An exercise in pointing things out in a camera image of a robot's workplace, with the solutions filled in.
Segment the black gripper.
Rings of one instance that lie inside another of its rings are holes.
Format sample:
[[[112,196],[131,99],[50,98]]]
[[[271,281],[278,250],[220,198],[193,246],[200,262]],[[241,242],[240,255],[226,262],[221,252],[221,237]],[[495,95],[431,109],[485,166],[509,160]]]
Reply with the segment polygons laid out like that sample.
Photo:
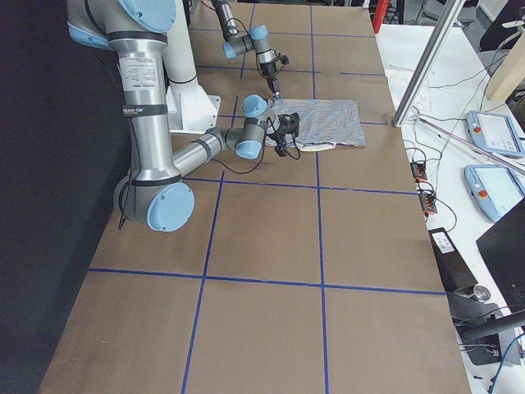
[[[268,128],[268,136],[276,143],[274,150],[280,157],[289,155],[285,140],[287,135],[292,136],[293,143],[299,136],[299,114],[297,112],[277,115]]]
[[[268,81],[268,88],[272,92],[274,99],[281,97],[281,87],[279,80],[276,78],[279,71],[278,64],[286,66],[289,64],[289,58],[281,53],[260,53],[258,55],[258,68],[261,71],[262,77]]]

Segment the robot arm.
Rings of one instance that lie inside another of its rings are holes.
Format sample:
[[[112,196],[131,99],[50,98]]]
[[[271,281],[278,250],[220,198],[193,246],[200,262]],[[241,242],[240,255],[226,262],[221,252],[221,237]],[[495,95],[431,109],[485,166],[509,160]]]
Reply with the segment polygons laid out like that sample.
[[[228,1],[212,1],[212,6],[221,26],[225,57],[233,59],[254,52],[259,75],[267,82],[272,97],[280,99],[281,87],[277,76],[289,64],[289,58],[273,48],[267,27],[257,25],[246,29],[243,22],[234,17]]]
[[[114,194],[122,221],[176,231],[194,211],[185,176],[225,150],[255,159],[266,139],[284,154],[286,136],[299,133],[298,114],[277,114],[256,94],[243,102],[242,127],[217,126],[220,99],[199,84],[183,2],[70,1],[67,15],[75,42],[118,56],[131,139],[129,174]]]

